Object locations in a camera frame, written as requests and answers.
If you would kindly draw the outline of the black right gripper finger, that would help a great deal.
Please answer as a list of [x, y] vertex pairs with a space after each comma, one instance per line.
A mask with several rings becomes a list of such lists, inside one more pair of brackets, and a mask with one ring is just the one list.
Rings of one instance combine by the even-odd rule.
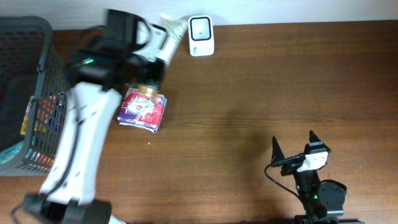
[[275, 136], [272, 137], [272, 158], [271, 164], [276, 164], [285, 159], [282, 149]]
[[331, 152], [331, 149], [312, 130], [309, 131], [309, 141], [305, 145], [304, 153]]

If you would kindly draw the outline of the red purple tissue pack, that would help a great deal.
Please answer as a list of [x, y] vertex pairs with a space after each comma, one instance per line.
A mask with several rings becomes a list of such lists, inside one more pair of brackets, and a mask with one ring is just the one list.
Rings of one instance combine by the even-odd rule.
[[129, 88], [119, 115], [119, 124], [134, 126], [156, 133], [162, 121], [167, 99], [164, 95], [157, 94], [154, 99], [142, 95], [135, 88]]

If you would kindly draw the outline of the white shampoo tube gold cap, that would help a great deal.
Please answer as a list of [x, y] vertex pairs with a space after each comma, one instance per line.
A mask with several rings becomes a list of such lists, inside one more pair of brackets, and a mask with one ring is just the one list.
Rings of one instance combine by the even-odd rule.
[[[168, 36], [158, 51], [157, 58], [165, 62], [165, 72], [167, 71], [181, 40], [187, 31], [187, 21], [184, 19], [173, 19], [169, 15], [161, 14], [161, 25], [168, 33]], [[149, 98], [155, 98], [159, 90], [137, 85], [138, 92]]]

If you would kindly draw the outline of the teal toilet tissue pack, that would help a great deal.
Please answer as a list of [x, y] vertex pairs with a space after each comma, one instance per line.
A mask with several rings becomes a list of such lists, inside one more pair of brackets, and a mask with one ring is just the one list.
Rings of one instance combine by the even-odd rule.
[[14, 157], [16, 157], [18, 155], [18, 153], [20, 153], [22, 147], [24, 145], [24, 142], [21, 141], [11, 147], [9, 147], [8, 149], [4, 150], [3, 152], [0, 153], [0, 164], [4, 165], [6, 163], [8, 163], [9, 161], [11, 161]]

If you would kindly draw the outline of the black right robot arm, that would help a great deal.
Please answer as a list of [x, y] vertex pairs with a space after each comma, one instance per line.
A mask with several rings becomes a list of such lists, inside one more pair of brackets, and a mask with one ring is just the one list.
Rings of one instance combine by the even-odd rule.
[[[276, 137], [272, 138], [271, 163], [264, 168], [265, 176], [280, 188], [296, 197], [303, 206], [304, 214], [293, 219], [298, 224], [354, 224], [360, 220], [342, 220], [347, 187], [331, 179], [320, 180], [318, 171], [327, 165], [331, 149], [313, 132], [309, 131], [309, 143], [303, 152], [285, 157]], [[280, 168], [281, 176], [293, 176], [295, 190], [273, 179], [269, 168]]]

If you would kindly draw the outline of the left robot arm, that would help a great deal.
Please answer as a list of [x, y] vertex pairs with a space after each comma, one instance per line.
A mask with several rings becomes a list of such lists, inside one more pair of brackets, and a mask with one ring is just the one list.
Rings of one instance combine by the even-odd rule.
[[118, 86], [136, 79], [151, 96], [160, 88], [172, 35], [166, 26], [147, 26], [137, 42], [143, 18], [110, 10], [96, 49], [73, 58], [66, 123], [53, 167], [38, 194], [26, 195], [21, 208], [41, 223], [117, 223], [109, 202], [95, 199], [95, 182], [111, 119], [120, 105]]

